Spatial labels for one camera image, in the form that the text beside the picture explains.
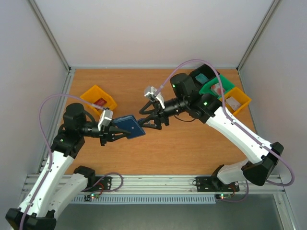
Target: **green container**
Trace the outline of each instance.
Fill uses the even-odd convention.
[[[220,78],[221,78],[221,81],[222,81],[223,88],[225,90],[224,94],[228,93],[229,91],[231,91],[235,87],[235,85],[233,83],[231,83],[222,74],[220,74]],[[199,93],[200,94],[210,93],[214,96],[217,96],[217,94],[211,90],[211,86],[215,85],[216,83],[218,83],[217,77],[213,78],[211,81],[204,84],[204,86],[201,88]]]

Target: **wooden surface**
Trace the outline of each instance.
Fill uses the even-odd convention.
[[[93,85],[98,85],[117,102],[113,118],[133,114],[146,104],[144,89],[158,88],[171,69],[77,69],[70,94],[80,96]],[[233,84],[241,88],[235,69],[221,69]],[[179,72],[189,73],[182,69]],[[170,83],[162,91],[164,99],[175,97]],[[77,102],[68,99],[67,103]],[[186,114],[180,118],[190,120]],[[247,127],[254,129],[249,110],[236,116]],[[170,118],[170,125],[162,130],[145,129],[146,135],[134,139],[120,139],[101,147],[99,139],[86,138],[85,145],[68,169],[71,174],[79,165],[91,167],[97,174],[211,174],[220,164],[232,164],[245,159],[244,154],[222,134],[196,120],[185,123]]]

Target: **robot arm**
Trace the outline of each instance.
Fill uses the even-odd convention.
[[[25,216],[24,230],[54,230],[58,217],[71,200],[83,189],[94,185],[95,171],[79,166],[70,180],[55,193],[60,179],[84,145],[84,137],[99,138],[101,146],[104,146],[107,142],[130,134],[113,125],[113,112],[110,110],[103,111],[99,122],[86,121],[86,114],[80,103],[67,106],[63,115],[64,124],[51,146],[52,162],[48,159],[38,180],[19,208],[10,208],[6,214],[6,219],[14,230],[19,229],[22,216]],[[33,200],[33,195],[39,186],[40,189]]]
[[[224,114],[221,101],[211,94],[200,95],[193,79],[187,74],[180,73],[173,76],[170,79],[170,83],[176,98],[163,101],[163,103],[161,103],[161,99],[163,99],[161,95],[159,100],[152,96],[156,92],[155,88],[146,88],[144,95],[150,101],[139,112],[143,115],[149,115],[145,119],[139,120],[139,124],[143,127],[162,129],[163,123],[166,126],[169,125],[168,118],[170,116],[187,112],[191,117],[199,119],[204,124],[222,133],[247,157],[246,160],[233,165],[220,165],[212,174],[212,181],[216,188],[222,184],[242,180],[249,180],[256,185],[264,185],[277,164],[277,158],[265,150],[264,146],[278,155],[281,155],[283,146],[278,142],[271,144],[269,141],[264,140],[244,126],[226,108],[226,112],[233,119],[233,121],[230,121]],[[154,109],[146,111],[150,105],[153,105]],[[252,140],[234,124],[235,122],[245,128],[262,145],[260,146]]]

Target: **white panel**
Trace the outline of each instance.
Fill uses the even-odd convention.
[[[7,229],[5,214],[18,207],[26,175],[41,158],[38,107],[61,90],[66,73],[27,1],[1,1],[0,21],[0,226]],[[45,129],[54,109],[55,101],[43,111]]]
[[[281,142],[283,157],[294,168],[295,183],[286,188],[300,229],[306,229],[306,60],[307,1],[283,0],[241,71],[256,129],[271,142]],[[287,169],[277,168],[283,181]]]
[[[36,0],[78,67],[237,67],[271,0]]]

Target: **yellow bin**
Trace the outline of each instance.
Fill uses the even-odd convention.
[[[105,108],[109,108],[112,111],[117,107],[117,104],[114,101],[114,99],[109,94],[107,94],[105,91],[100,89],[97,85],[94,85],[84,94],[82,94],[80,98],[90,103],[93,103],[93,104],[96,104],[96,105],[99,105]],[[101,110],[98,110],[88,104],[87,106],[91,108],[95,112],[95,114],[97,114],[98,116],[101,115],[102,113]]]
[[[251,102],[251,98],[248,97],[243,91],[241,91],[238,87],[234,87],[231,91],[225,94],[225,100],[229,97],[234,97],[241,106],[237,110],[233,110],[226,102],[227,109],[233,114],[238,114],[243,108],[247,107],[248,104]]]

